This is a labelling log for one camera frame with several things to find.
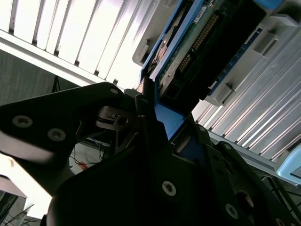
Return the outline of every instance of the printed label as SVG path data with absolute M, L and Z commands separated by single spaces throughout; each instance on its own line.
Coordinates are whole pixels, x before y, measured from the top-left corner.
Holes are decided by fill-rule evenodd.
M 193 21 L 194 23 L 196 23 L 196 24 L 198 23 L 198 21 L 200 20 L 200 18 L 202 17 L 202 15 L 205 13 L 206 9 L 207 9 L 207 6 L 203 6 L 201 8 L 201 10 L 199 11 L 199 13 L 197 14 L 196 18 Z

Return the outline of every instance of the gray wall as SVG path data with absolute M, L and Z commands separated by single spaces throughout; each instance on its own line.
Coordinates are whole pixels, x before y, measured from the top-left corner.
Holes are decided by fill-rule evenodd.
M 0 105 L 51 93 L 55 75 L 0 50 Z M 59 79 L 61 90 L 76 87 Z

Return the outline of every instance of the gray plastic part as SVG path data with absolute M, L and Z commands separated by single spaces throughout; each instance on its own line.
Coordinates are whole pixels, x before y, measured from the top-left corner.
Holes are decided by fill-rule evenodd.
M 158 3 L 158 7 L 133 54 L 132 59 L 134 63 L 143 66 L 145 59 L 155 46 L 178 2 L 179 0 L 161 0 Z
M 258 25 L 262 31 L 243 54 L 216 90 L 205 100 L 215 106 L 225 106 L 235 98 L 236 89 L 252 73 L 254 68 L 272 59 L 291 41 L 292 35 L 299 30 L 300 24 L 289 15 L 274 14 L 267 16 Z

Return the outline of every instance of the black cable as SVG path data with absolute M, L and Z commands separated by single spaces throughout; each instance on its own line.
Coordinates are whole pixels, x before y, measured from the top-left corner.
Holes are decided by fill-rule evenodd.
M 291 207 L 291 209 L 294 211 L 297 219 L 301 221 L 301 212 L 298 209 L 298 207 L 295 205 L 293 200 L 291 199 L 290 195 L 286 192 L 286 190 L 283 188 L 282 184 L 280 183 L 279 179 L 276 177 L 273 177 L 273 181 L 277 185 L 279 191 L 282 193 L 283 197 L 287 201 L 288 205 Z
M 300 205 L 301 205 L 301 202 L 298 203 L 298 204 L 296 205 L 296 207 L 299 207 Z M 290 212 L 293 212 L 293 210 L 290 210 Z
M 297 194 L 297 193 L 294 193 L 294 192 L 289 192 L 287 190 L 286 190 L 286 192 L 289 193 L 289 194 L 293 194 L 293 195 L 296 195 L 298 197 L 301 197 L 301 194 Z
M 98 146 L 98 150 L 99 150 L 99 160 L 102 161 L 103 160 L 103 156 L 101 156 L 100 152 L 101 152 L 101 148 L 103 147 L 102 144 L 97 143 L 93 138 L 92 140 L 94 141 L 94 143 Z
M 31 205 L 30 207 L 26 208 L 25 210 L 23 210 L 22 212 L 20 212 L 19 214 L 15 215 L 10 221 L 8 221 L 4 226 L 8 225 L 10 222 L 14 221 L 18 216 L 20 216 L 22 213 L 25 213 L 29 208 L 31 208 L 33 205 Z
M 82 166 L 85 166 L 85 165 L 95 165 L 95 164 L 98 164 L 99 162 L 96 162 L 96 163 L 81 163 L 79 162 L 76 158 L 74 158 L 73 156 L 69 156 L 70 158 L 73 158 L 74 159 L 74 162 L 78 165 L 82 165 Z
M 282 205 L 283 205 L 284 207 L 286 207 L 286 208 L 288 209 L 286 203 L 284 202 L 284 200 L 283 200 L 281 194 L 279 193 L 279 191 L 278 191 L 276 185 L 274 184 L 272 178 L 268 178 L 268 181 L 269 181 L 269 184 L 272 186 L 272 188 L 273 188 L 273 190 L 274 190 L 274 192 L 275 192 L 277 198 L 279 199 L 279 201 L 282 203 Z
M 33 219 L 24 219 L 24 221 L 27 220 L 27 222 L 22 223 L 21 225 L 29 225 L 28 223 L 30 222 L 35 222 L 35 223 L 39 223 L 41 222 L 41 219 L 37 219 L 37 218 L 33 218 Z
M 85 165 L 95 165 L 95 164 L 98 164 L 98 163 L 99 163 L 99 162 L 95 162 L 95 163 L 81 163 L 80 161 L 78 161 L 78 160 L 76 159 L 76 149 L 75 149 L 75 147 L 74 147 L 74 157 L 71 156 L 71 155 L 70 155 L 70 157 L 74 159 L 74 162 L 75 162 L 76 164 L 82 165 L 82 166 L 85 166 Z

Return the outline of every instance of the green circuit board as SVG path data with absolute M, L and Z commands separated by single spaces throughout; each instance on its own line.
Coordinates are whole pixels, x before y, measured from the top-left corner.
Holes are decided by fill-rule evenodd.
M 185 60 L 185 56 L 187 52 L 193 46 L 199 34 L 203 31 L 205 25 L 213 15 L 214 11 L 219 9 L 223 2 L 224 0 L 217 0 L 212 7 L 206 5 L 203 5 L 201 7 L 199 13 L 197 14 L 193 23 L 191 24 L 185 36 L 181 40 L 178 48 L 173 53 L 164 71 L 162 72 L 158 84 L 159 90 L 161 87 L 165 85 L 166 80 L 174 75 L 176 69 L 181 65 L 181 63 L 183 63 L 183 60 Z

